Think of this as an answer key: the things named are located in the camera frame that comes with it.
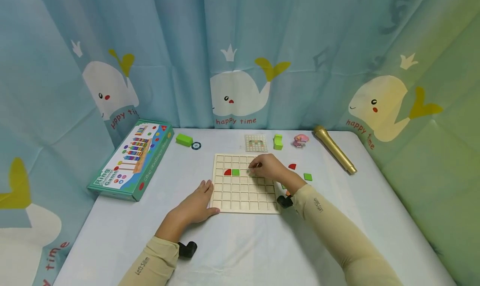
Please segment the child's right hand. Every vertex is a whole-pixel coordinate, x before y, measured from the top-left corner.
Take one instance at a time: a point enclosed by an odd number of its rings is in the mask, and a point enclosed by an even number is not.
[[[281,181],[285,173],[290,172],[273,154],[257,156],[248,166],[256,176]]]

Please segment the child's hand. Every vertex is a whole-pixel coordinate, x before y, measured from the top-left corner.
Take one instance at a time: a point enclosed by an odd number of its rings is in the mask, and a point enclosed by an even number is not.
[[[184,220],[187,225],[200,223],[220,212],[218,208],[207,208],[212,193],[212,181],[202,181],[198,188],[171,212],[176,214],[181,220]]]
[[[183,230],[189,224],[200,223],[208,219],[208,217],[218,214],[220,209],[207,208],[212,193],[212,182],[210,180],[207,182],[202,181],[192,194],[165,216],[155,236],[177,243]]]
[[[255,175],[281,181],[282,177],[289,170],[273,155],[262,154],[257,156],[248,166]]]

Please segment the table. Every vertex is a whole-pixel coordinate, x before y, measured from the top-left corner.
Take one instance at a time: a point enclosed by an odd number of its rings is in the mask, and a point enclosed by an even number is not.
[[[311,131],[175,129],[202,143],[200,150],[170,144],[138,203],[98,197],[55,286],[116,286],[165,214],[202,179],[211,179],[215,153],[245,152],[245,134],[266,134],[268,149],[353,220],[375,243],[405,286],[455,285],[357,136],[330,132],[356,166],[349,176],[313,136],[303,149],[289,143]],[[284,147],[273,150],[273,137]],[[343,286],[343,271],[293,207],[277,214],[220,213],[182,236],[198,249],[179,260],[168,285]]]

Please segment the small pink figurine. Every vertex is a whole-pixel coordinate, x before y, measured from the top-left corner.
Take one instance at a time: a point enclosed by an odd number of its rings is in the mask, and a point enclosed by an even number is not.
[[[293,145],[295,147],[303,147],[307,141],[309,141],[310,139],[307,137],[307,135],[305,134],[298,134],[297,136],[295,136],[293,138]]]

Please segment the gold microphone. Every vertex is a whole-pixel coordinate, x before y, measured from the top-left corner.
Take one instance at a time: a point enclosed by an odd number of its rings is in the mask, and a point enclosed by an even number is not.
[[[338,147],[338,145],[333,141],[333,139],[328,135],[328,132],[322,126],[316,126],[313,129],[313,134],[315,134],[318,139],[325,145],[325,147],[332,153],[333,157],[341,164],[341,166],[350,174],[353,175],[357,172],[353,163],[348,160],[347,156],[343,151]]]

